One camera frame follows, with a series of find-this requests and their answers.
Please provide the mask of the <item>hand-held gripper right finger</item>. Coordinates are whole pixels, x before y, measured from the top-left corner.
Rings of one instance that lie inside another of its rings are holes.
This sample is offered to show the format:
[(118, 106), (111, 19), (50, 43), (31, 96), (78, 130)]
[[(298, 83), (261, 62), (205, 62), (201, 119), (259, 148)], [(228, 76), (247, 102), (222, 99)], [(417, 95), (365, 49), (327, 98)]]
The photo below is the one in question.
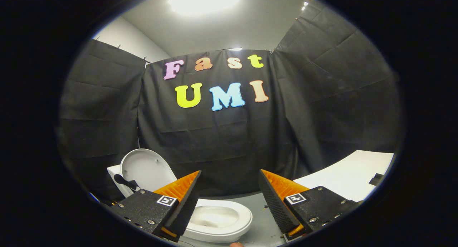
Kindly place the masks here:
[(358, 206), (324, 186), (308, 188), (265, 169), (259, 171), (258, 185), (289, 241), (327, 227)]

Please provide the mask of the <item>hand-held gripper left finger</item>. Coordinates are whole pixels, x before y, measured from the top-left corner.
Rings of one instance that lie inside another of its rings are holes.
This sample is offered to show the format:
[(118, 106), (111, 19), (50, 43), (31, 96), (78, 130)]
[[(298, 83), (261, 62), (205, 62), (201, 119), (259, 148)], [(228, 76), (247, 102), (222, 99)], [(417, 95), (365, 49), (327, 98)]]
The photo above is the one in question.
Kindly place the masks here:
[(154, 191), (140, 189), (108, 211), (147, 234), (178, 242), (199, 200), (200, 176), (198, 170)]

